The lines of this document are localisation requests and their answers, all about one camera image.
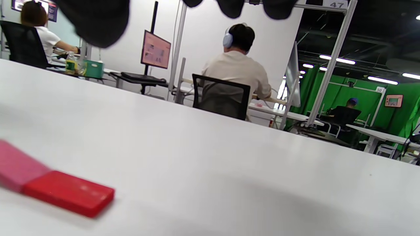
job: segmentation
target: black hair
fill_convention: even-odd
[[[241,50],[249,51],[255,39],[254,30],[244,24],[237,24],[229,29],[233,36],[232,47],[238,47]]]
[[[26,26],[44,26],[48,21],[48,15],[40,2],[29,1],[22,7],[21,23]]]
[[[357,105],[357,103],[356,103],[356,101],[355,101],[354,99],[350,98],[350,99],[347,101],[347,106],[348,106],[348,105],[355,106],[355,105]]]

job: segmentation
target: white headphones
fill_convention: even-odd
[[[229,30],[231,29],[231,27],[229,27],[229,28],[227,28],[226,29],[226,31],[225,31],[225,36],[223,37],[223,47],[226,47],[226,48],[230,48],[230,47],[232,47],[232,43],[233,43],[233,41],[234,41],[234,37],[233,37],[233,35],[231,35],[230,33],[229,33]]]

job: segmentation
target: blue cap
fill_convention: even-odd
[[[359,100],[355,97],[350,98],[349,101],[352,101],[352,102],[356,103],[356,105],[359,103]]]

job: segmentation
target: woman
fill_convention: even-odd
[[[53,56],[53,47],[80,54],[80,49],[78,47],[71,46],[63,42],[56,34],[49,31],[45,27],[47,22],[48,15],[45,12],[45,9],[41,6],[41,3],[29,1],[23,5],[21,23],[37,29],[48,63],[52,62],[51,58]]]

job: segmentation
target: green box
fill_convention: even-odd
[[[84,75],[86,77],[102,79],[102,76],[104,75],[103,63],[92,60],[84,60],[84,63],[86,68]]]

